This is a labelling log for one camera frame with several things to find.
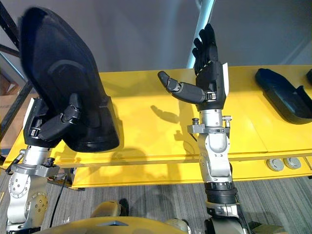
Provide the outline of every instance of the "yellow table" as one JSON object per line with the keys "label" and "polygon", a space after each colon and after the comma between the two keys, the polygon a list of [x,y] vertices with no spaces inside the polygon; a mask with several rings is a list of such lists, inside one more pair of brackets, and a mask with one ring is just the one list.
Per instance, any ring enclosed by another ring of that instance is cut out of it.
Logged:
{"label": "yellow table", "polygon": [[[223,114],[233,117],[229,158],[234,179],[311,175],[311,161],[308,162],[312,156],[312,123],[295,125],[280,117],[255,82],[259,68],[284,75],[295,87],[304,85],[312,97],[312,86],[305,77],[311,66],[229,68],[230,93]],[[195,81],[190,69],[167,73],[183,82]],[[100,76],[106,93],[112,97],[121,144],[108,152],[87,154],[74,152],[61,142],[52,151],[55,163],[63,168],[82,167],[77,170],[74,186],[200,182],[196,163],[199,150],[186,127],[193,117],[199,116],[196,107],[169,95],[160,84],[157,71]],[[22,133],[4,168],[21,148],[25,148]],[[301,157],[302,167],[273,172],[265,164],[265,159],[289,156]],[[246,170],[247,162],[251,169]]]}

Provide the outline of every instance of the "silver cylinder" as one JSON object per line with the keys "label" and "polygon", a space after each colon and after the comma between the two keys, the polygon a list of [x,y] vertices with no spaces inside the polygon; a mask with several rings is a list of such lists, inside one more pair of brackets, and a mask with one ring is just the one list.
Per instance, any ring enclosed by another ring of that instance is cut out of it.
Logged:
{"label": "silver cylinder", "polygon": [[40,165],[43,164],[44,161],[51,154],[50,148],[43,148],[38,146],[29,145],[25,150],[25,155],[23,158],[23,163],[28,165]]}
{"label": "silver cylinder", "polygon": [[219,109],[200,111],[200,122],[206,127],[222,127],[222,111]]}

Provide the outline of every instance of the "cardboard box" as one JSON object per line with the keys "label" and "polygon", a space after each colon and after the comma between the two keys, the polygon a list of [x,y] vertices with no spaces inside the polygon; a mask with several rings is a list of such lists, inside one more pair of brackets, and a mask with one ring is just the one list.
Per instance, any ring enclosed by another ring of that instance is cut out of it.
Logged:
{"label": "cardboard box", "polygon": [[[4,118],[5,114],[10,109],[11,105],[15,101],[17,95],[6,95],[0,96],[0,121]],[[7,130],[4,138],[0,142],[0,152],[2,156],[6,156],[9,154],[12,145],[14,144],[20,130],[23,126],[23,121],[25,117],[25,113],[30,101],[30,98],[36,98],[38,94],[30,94],[26,98],[25,102],[19,109],[18,113],[16,114],[15,118],[13,119],[9,129]]]}

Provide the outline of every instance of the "silver robotic arm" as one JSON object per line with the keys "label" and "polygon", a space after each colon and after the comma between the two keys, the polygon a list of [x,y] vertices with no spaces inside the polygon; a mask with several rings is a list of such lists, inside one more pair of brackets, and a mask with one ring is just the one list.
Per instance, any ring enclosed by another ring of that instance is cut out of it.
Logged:
{"label": "silver robotic arm", "polygon": [[10,204],[7,233],[33,233],[40,230],[48,207],[46,177],[57,175],[59,167],[48,165],[51,149],[28,146],[21,150],[21,164],[13,164],[9,180]]}
{"label": "silver robotic arm", "polygon": [[198,133],[199,163],[207,195],[206,222],[214,233],[246,234],[248,226],[238,201],[228,159],[231,116],[222,109],[229,93],[227,64],[218,60],[215,33],[210,24],[194,40],[196,85],[179,83],[165,72],[158,73],[164,87],[175,98],[196,104],[200,119],[193,118],[190,134]]}
{"label": "silver robotic arm", "polygon": [[50,157],[51,150],[60,142],[60,136],[80,118],[79,103],[74,101],[55,117],[49,116],[47,110],[41,98],[31,100],[23,125],[27,149],[21,150],[6,170],[13,172],[9,181],[8,234],[40,231],[48,207],[47,177],[59,172],[54,158]]}

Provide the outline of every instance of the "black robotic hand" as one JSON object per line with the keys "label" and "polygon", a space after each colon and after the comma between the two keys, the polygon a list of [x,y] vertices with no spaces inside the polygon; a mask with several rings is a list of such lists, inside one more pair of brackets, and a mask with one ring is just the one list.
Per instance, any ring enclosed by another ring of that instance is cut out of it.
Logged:
{"label": "black robotic hand", "polygon": [[196,104],[197,109],[223,109],[226,92],[224,87],[223,68],[218,61],[215,33],[208,23],[199,32],[201,41],[196,38],[192,53],[195,57],[194,71],[196,86],[170,78],[164,71],[158,77],[169,93],[182,101]]}

